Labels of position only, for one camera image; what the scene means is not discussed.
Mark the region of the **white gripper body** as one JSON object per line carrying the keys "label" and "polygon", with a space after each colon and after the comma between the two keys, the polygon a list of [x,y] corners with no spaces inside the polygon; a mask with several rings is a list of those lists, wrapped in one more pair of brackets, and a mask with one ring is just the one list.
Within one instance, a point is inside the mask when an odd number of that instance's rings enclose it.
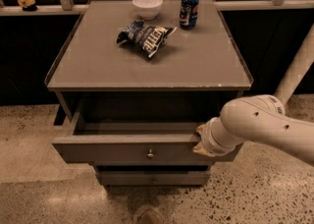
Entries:
{"label": "white gripper body", "polygon": [[236,138],[223,126],[219,117],[214,117],[207,123],[206,130],[201,136],[201,142],[211,144],[215,156],[223,156],[236,148]]}

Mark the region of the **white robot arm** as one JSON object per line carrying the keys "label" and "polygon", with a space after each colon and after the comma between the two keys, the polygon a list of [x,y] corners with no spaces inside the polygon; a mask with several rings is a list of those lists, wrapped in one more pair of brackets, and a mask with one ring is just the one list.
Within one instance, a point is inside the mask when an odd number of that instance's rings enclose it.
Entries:
{"label": "white robot arm", "polygon": [[273,95],[227,102],[218,117],[197,128],[197,154],[224,156],[249,140],[275,147],[308,164],[314,162],[314,124],[286,115],[285,105],[314,63],[314,26],[307,33]]}

